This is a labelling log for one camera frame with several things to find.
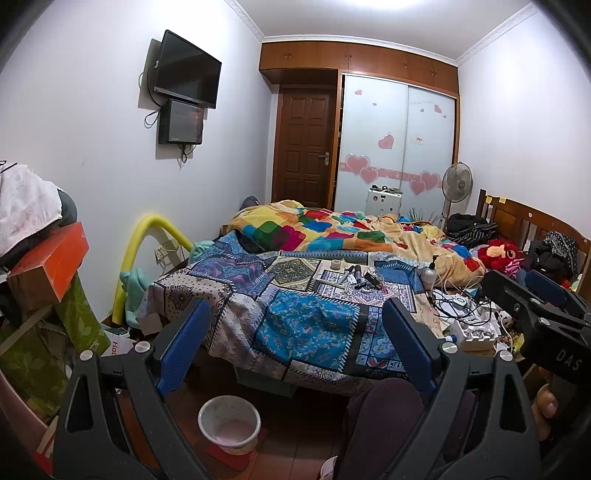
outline wall-mounted tv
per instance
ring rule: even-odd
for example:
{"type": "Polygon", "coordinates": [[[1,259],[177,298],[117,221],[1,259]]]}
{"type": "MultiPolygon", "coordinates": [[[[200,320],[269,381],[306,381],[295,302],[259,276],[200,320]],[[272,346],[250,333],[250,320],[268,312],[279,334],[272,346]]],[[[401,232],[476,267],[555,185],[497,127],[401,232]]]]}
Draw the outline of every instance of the wall-mounted tv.
{"type": "Polygon", "coordinates": [[[154,91],[215,108],[221,70],[222,62],[167,30],[156,63],[154,91]]]}

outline person's hand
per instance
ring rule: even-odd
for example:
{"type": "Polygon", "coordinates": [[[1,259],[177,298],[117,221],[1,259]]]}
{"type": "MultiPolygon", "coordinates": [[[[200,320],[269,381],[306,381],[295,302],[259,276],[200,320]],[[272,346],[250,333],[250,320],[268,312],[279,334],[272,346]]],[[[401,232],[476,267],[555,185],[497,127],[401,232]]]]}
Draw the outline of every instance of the person's hand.
{"type": "Polygon", "coordinates": [[[543,368],[540,368],[542,377],[548,382],[538,391],[535,400],[531,405],[531,411],[534,414],[535,426],[538,430],[538,438],[542,442],[550,435],[550,425],[546,419],[551,419],[558,410],[558,400],[550,391],[550,382],[552,374],[543,368]]]}

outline bed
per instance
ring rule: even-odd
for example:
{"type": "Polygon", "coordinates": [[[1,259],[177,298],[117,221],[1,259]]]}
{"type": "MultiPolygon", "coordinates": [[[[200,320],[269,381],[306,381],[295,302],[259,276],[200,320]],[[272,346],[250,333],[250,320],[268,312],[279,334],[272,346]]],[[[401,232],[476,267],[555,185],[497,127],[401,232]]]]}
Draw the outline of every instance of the bed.
{"type": "Polygon", "coordinates": [[[152,283],[137,311],[174,322],[195,297],[212,321],[204,347],[239,369],[287,384],[355,395],[369,380],[406,377],[381,323],[390,297],[441,336],[416,268],[438,255],[437,271],[459,286],[482,263],[427,223],[306,209],[289,200],[240,211],[230,232],[187,267],[152,283]],[[347,294],[321,281],[330,260],[384,268],[385,289],[347,294]]]}
{"type": "MultiPolygon", "coordinates": [[[[365,257],[361,264],[400,262],[409,273],[416,266],[387,252],[358,254],[365,257]]],[[[232,231],[194,263],[152,283],[137,316],[141,321],[157,312],[174,322],[200,297],[212,309],[204,347],[238,368],[342,395],[355,395],[371,379],[405,378],[382,327],[382,305],[398,297],[441,336],[426,295],[404,280],[385,282],[386,291],[347,295],[316,281],[338,275],[329,260],[306,258],[305,252],[250,254],[232,231]]]]}
{"type": "Polygon", "coordinates": [[[308,209],[283,200],[240,211],[229,229],[266,251],[387,252],[427,263],[437,257],[437,284],[442,279],[465,287],[484,274],[482,262],[445,238],[439,228],[428,222],[399,223],[393,215],[366,217],[360,212],[308,209]]]}
{"type": "Polygon", "coordinates": [[[486,190],[480,190],[476,214],[490,222],[496,222],[499,237],[513,240],[521,250],[527,249],[529,241],[544,239],[550,231],[557,231],[574,239],[579,249],[577,275],[582,275],[577,292],[586,301],[591,302],[591,274],[587,273],[591,240],[562,220],[528,205],[503,197],[490,196],[486,190]]]}

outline ceiling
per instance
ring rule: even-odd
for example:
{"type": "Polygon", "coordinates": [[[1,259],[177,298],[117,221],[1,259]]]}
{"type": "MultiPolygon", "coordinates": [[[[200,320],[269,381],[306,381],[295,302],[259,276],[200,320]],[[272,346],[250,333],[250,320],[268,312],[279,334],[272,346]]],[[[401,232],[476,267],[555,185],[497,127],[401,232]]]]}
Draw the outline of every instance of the ceiling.
{"type": "Polygon", "coordinates": [[[528,0],[235,0],[264,37],[338,35],[455,60],[528,0]]]}

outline white bucket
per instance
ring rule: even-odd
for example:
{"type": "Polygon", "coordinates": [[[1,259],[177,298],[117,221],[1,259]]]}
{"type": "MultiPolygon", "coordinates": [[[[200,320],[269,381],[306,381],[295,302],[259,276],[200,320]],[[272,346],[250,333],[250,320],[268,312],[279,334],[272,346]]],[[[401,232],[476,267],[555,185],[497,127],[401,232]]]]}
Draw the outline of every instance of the white bucket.
{"type": "Polygon", "coordinates": [[[256,446],[261,416],[248,401],[222,395],[199,410],[199,429],[205,438],[231,455],[244,455],[256,446]]]}

